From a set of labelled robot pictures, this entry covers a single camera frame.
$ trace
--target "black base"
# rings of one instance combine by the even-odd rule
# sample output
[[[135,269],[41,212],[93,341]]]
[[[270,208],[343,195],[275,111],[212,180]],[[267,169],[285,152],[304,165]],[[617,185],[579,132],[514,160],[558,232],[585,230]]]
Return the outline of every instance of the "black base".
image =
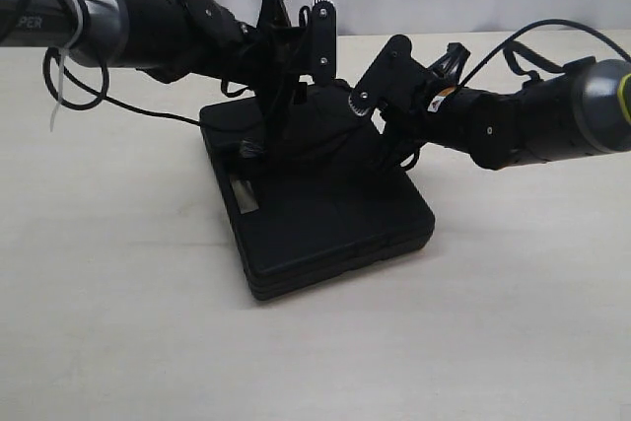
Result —
[[[244,138],[263,138],[262,127],[250,133],[202,129],[245,276],[259,300],[417,250],[432,236],[434,214],[407,174],[371,171],[382,136],[371,120],[352,114],[347,98],[340,85],[309,87],[307,102],[292,106],[282,148],[272,148],[264,163],[245,166],[237,153]],[[200,118],[233,129],[261,115],[255,99],[245,99],[205,107]],[[236,179],[248,181],[257,210],[243,210]]]

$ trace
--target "black plastic case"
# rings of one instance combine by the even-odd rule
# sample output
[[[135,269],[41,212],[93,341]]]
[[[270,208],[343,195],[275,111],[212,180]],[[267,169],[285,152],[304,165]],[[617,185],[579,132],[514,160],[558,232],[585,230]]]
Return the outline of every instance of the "black plastic case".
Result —
[[[246,137],[260,139],[262,127],[245,134],[202,128],[258,300],[417,250],[432,236],[434,214],[407,174],[400,168],[371,171],[382,136],[370,119],[354,116],[347,99],[348,90],[339,85],[310,86],[307,101],[292,105],[286,141],[289,150],[307,152],[247,180],[258,205],[252,212],[242,213],[233,188],[240,178],[233,172],[235,150]],[[261,114],[252,98],[207,106],[200,119],[234,129],[261,120]],[[354,131],[338,133],[349,126]],[[328,150],[314,148],[328,141]]]

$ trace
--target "yellow ring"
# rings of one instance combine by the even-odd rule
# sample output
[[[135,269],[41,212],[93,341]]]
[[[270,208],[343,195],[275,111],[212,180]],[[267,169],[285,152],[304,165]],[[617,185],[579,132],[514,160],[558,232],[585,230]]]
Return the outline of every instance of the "yellow ring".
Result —
[[[618,102],[620,103],[620,108],[622,109],[622,115],[627,119],[627,122],[631,123],[631,112],[629,112],[629,104],[624,99],[624,88],[627,85],[627,81],[631,79],[631,74],[627,74],[624,78],[620,80],[620,86],[618,86]]]

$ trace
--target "sticker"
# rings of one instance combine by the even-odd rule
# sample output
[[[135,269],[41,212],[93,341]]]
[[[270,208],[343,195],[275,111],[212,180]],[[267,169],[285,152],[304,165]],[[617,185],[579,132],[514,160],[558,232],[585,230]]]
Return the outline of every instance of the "sticker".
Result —
[[[430,102],[427,107],[428,112],[438,112],[439,108],[441,108],[441,104],[445,100],[445,98],[451,94],[456,88],[446,88],[440,91]]]

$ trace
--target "white table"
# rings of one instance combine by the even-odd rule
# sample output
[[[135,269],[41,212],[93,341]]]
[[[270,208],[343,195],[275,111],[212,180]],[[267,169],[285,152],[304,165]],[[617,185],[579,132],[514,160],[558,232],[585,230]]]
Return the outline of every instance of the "white table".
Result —
[[[414,55],[460,40],[477,61],[505,36],[418,35]],[[385,41],[342,38],[339,76]],[[427,147],[425,250],[259,305],[199,130],[101,105],[51,134],[41,56],[0,50],[0,419],[631,419],[631,155],[492,173]],[[521,80],[498,59],[472,84]],[[111,93],[190,116],[222,99],[133,71]]]

